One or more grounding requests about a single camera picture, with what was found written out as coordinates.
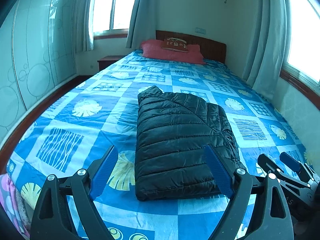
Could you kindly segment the wooden bed frame side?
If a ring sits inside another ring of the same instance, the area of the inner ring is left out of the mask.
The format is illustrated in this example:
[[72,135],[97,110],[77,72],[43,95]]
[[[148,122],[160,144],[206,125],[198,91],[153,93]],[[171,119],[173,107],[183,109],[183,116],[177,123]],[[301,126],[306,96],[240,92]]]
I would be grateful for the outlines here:
[[58,88],[54,89],[49,95],[37,102],[31,109],[22,116],[21,120],[12,128],[1,142],[1,174],[6,173],[7,162],[10,159],[16,145],[22,135],[27,131],[31,124],[55,101],[75,88],[77,85],[92,77],[91,75],[79,75]]

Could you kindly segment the wooden nightstand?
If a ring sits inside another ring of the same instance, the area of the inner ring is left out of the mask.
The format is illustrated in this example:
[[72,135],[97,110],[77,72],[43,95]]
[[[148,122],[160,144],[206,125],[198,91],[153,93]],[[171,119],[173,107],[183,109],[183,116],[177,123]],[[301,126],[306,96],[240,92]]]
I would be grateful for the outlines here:
[[99,71],[102,71],[108,68],[110,65],[124,58],[125,55],[114,55],[114,56],[105,56],[98,60]]

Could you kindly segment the blue patterned bed sheet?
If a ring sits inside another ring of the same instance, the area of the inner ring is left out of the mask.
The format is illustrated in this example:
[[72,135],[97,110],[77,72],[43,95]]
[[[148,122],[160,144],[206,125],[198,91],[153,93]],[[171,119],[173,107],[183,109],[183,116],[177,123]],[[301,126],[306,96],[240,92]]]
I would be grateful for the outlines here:
[[26,131],[8,180],[35,207],[50,174],[65,177],[103,156],[117,162],[95,207],[115,239],[205,239],[228,199],[202,152],[206,145],[263,177],[265,154],[309,162],[287,121],[224,64],[149,59],[134,51],[78,85]]

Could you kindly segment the grey window curtain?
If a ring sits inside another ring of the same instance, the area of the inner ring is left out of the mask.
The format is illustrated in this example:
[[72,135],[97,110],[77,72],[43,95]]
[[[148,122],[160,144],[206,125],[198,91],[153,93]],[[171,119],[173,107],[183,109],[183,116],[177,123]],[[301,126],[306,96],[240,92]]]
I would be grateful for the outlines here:
[[272,100],[283,64],[287,35],[285,0],[258,0],[258,18],[242,78]]
[[142,42],[156,37],[156,0],[135,0],[126,48],[139,49]]

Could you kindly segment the grey left window curtain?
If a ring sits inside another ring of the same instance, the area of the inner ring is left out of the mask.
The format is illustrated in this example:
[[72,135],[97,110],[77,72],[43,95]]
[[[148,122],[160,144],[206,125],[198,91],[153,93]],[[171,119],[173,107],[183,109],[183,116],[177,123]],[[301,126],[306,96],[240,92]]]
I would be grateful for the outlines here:
[[156,37],[156,0],[135,0],[126,48],[139,49],[142,42]]

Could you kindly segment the black quilted down jacket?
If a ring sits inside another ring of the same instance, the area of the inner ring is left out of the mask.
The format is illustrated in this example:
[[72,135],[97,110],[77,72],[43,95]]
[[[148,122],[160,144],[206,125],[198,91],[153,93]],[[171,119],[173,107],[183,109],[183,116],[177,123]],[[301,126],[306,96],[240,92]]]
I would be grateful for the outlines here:
[[138,94],[135,193],[140,201],[201,198],[219,193],[204,158],[212,145],[233,168],[242,168],[224,109],[193,94]]

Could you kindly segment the small embroidered brown cushion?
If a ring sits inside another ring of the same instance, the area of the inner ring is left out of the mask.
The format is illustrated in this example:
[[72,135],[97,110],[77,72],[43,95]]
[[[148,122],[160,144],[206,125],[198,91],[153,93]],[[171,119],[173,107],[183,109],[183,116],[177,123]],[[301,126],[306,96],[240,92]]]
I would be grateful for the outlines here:
[[161,48],[166,50],[172,50],[176,52],[188,52],[187,42],[179,38],[165,38],[162,42]]

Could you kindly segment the colourful dotted blanket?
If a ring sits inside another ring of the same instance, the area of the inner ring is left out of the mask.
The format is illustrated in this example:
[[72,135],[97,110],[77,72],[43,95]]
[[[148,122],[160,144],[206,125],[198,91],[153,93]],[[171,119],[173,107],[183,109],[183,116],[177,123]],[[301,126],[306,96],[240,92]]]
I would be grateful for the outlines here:
[[8,174],[1,175],[1,205],[22,237],[30,239],[31,221],[24,200]]

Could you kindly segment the white sliding wardrobe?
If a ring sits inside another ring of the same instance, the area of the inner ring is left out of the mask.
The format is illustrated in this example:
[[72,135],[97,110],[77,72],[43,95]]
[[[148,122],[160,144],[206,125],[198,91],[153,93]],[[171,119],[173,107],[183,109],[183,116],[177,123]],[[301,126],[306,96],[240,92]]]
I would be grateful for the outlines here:
[[1,26],[1,139],[75,76],[75,0],[17,0]]

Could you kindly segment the dark wooden headboard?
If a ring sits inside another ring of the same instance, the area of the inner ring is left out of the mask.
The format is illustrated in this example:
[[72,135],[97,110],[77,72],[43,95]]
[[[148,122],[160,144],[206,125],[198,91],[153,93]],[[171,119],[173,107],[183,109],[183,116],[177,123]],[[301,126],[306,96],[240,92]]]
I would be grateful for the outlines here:
[[189,34],[156,30],[157,40],[164,40],[170,37],[185,40],[187,44],[198,44],[200,46],[200,52],[205,59],[225,63],[227,46],[224,43]]

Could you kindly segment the red pillow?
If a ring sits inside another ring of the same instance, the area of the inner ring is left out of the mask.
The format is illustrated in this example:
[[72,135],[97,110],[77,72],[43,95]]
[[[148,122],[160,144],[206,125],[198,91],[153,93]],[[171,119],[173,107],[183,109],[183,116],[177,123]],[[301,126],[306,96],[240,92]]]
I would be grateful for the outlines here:
[[140,47],[143,51],[143,56],[150,59],[204,64],[204,58],[198,44],[187,45],[188,52],[179,52],[162,48],[162,43],[163,41],[161,40],[147,40],[142,42]]

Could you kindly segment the grey right window curtain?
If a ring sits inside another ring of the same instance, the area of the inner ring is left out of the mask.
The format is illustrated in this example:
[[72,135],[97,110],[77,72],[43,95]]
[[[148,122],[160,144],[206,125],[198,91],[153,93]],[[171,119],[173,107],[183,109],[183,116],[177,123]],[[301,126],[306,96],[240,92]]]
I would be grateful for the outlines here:
[[283,64],[287,35],[285,0],[258,0],[258,18],[242,78],[272,100]]

